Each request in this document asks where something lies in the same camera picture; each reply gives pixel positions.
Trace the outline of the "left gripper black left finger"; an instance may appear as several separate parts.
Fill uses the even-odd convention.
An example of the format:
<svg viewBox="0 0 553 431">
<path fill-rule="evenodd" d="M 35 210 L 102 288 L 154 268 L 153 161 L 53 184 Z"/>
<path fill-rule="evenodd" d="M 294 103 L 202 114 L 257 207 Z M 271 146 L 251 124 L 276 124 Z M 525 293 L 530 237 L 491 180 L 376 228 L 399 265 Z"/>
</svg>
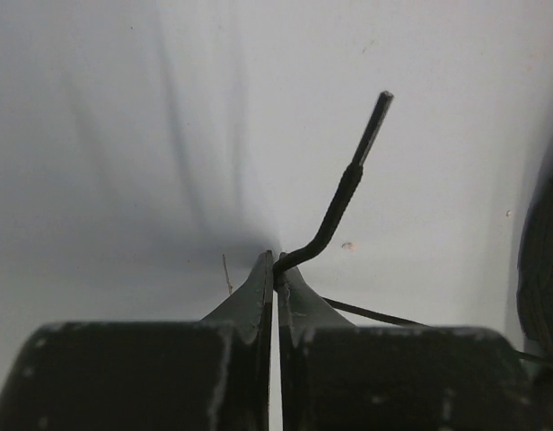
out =
<svg viewBox="0 0 553 431">
<path fill-rule="evenodd" d="M 0 391 L 0 430 L 266 430 L 273 256 L 200 321 L 35 330 Z"/>
</svg>

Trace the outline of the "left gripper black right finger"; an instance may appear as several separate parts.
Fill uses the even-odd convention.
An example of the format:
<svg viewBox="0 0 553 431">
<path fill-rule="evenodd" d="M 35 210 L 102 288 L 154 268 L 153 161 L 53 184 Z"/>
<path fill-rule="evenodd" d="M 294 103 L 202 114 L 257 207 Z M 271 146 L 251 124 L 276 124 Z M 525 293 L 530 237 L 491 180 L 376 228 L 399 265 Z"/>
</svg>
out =
<svg viewBox="0 0 553 431">
<path fill-rule="evenodd" d="M 357 326 L 276 269 L 287 430 L 542 430 L 510 343 L 479 327 Z"/>
</svg>

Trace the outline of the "black shoelace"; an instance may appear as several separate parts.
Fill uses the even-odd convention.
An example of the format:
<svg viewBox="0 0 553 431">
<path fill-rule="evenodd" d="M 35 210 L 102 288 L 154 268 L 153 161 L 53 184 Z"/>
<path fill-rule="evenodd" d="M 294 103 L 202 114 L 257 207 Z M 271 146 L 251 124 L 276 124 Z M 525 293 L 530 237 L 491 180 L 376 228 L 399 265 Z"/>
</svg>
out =
<svg viewBox="0 0 553 431">
<path fill-rule="evenodd" d="M 364 174 L 364 163 L 371 151 L 371 148 L 373 147 L 373 143 L 376 140 L 376 137 L 378 136 L 382 123 L 385 120 L 393 99 L 394 95 L 389 91 L 383 91 L 379 94 L 371 117 L 365 127 L 363 136 L 355 150 L 350 164 L 343 172 L 341 180 L 338 184 L 338 188 L 336 189 L 334 197 L 327 208 L 327 212 L 320 224 L 317 233 L 315 234 L 314 238 L 310 240 L 304 247 L 288 253 L 284 257 L 279 258 L 279 260 L 273 266 L 273 277 L 275 280 L 279 280 L 279 278 L 282 278 L 286 271 L 292 268 L 297 268 L 304 262 L 314 259 L 318 255 L 320 255 L 329 245 L 352 197 L 356 192 L 359 183 L 361 182 Z M 341 303 L 339 301 L 335 301 L 326 297 L 322 297 L 321 299 L 323 299 L 328 305 L 332 306 L 333 309 L 365 317 L 373 321 L 379 321 L 400 327 L 427 328 L 426 325 L 415 321 L 410 321 L 379 312 L 373 312 L 362 307 L 358 307 L 348 303 Z M 524 353 L 518 350 L 514 350 L 514 353 L 519 357 L 519 359 L 523 361 L 527 361 L 537 365 L 543 365 L 545 367 L 553 369 L 553 360 L 542 358 L 533 354 Z"/>
</svg>

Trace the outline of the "black sneaker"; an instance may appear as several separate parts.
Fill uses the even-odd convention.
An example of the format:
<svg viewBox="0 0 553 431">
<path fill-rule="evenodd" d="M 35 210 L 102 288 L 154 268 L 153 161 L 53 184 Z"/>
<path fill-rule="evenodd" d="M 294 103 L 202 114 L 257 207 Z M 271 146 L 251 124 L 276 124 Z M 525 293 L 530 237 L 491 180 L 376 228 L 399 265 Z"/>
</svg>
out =
<svg viewBox="0 0 553 431">
<path fill-rule="evenodd" d="M 517 310 L 522 331 L 553 359 L 553 171 L 529 211 L 518 272 Z"/>
</svg>

